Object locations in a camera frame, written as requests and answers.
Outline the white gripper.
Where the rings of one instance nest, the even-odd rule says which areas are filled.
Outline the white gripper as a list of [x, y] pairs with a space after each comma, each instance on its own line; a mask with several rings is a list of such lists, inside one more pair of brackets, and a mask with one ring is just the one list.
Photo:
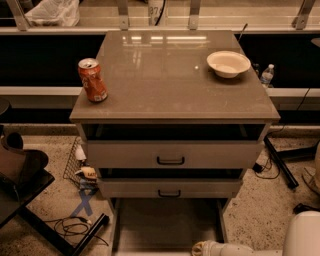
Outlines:
[[252, 256], [254, 251], [247, 246], [231, 243], [205, 241], [196, 243], [191, 250], [192, 256]]

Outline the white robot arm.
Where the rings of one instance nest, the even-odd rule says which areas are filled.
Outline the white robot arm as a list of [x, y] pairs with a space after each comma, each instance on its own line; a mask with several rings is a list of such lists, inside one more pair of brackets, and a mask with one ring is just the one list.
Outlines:
[[219, 243], [213, 240], [196, 243], [192, 256], [320, 256], [320, 213], [305, 211], [290, 222], [283, 248], [253, 250], [245, 245]]

